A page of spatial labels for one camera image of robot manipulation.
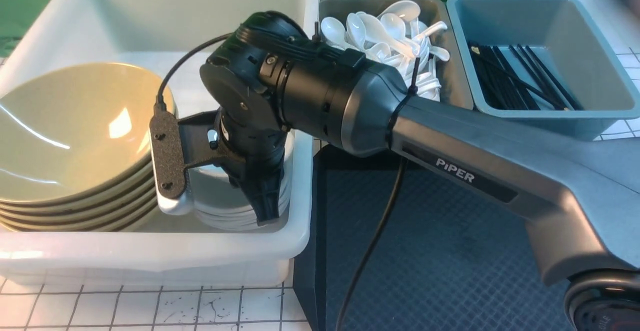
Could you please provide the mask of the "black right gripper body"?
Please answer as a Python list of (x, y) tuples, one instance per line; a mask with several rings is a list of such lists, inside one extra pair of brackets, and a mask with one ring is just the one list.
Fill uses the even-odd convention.
[(230, 116), (218, 116), (216, 126), (221, 135), (217, 147), (221, 158), (215, 165), (247, 198), (259, 227), (276, 222), (281, 217), (279, 199), (288, 134), (242, 125)]

